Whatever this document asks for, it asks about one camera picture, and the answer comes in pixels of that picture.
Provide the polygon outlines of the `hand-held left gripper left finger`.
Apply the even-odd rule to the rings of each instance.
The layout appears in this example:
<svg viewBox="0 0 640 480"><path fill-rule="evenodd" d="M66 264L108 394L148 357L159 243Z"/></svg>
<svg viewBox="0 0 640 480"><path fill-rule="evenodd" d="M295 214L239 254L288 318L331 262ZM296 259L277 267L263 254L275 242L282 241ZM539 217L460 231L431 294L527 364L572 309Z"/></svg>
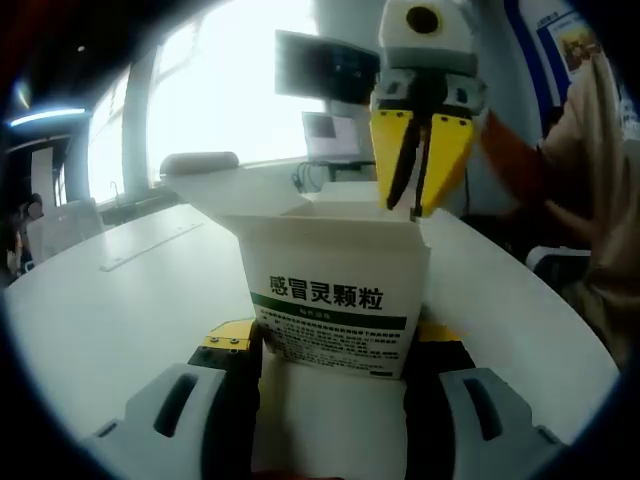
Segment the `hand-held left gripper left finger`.
<svg viewBox="0 0 640 480"><path fill-rule="evenodd" d="M116 479L248 479L259 380L257 322L225 322L83 445Z"/></svg>

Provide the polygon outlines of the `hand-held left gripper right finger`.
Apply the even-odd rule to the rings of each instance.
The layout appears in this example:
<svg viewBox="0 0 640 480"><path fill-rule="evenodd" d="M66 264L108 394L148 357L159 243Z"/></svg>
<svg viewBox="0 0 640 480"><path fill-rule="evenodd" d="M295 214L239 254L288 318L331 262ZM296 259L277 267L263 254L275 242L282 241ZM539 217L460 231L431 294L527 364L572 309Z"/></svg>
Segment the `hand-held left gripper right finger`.
<svg viewBox="0 0 640 480"><path fill-rule="evenodd" d="M534 479L564 448L443 325L417 327L403 379L408 479Z"/></svg>

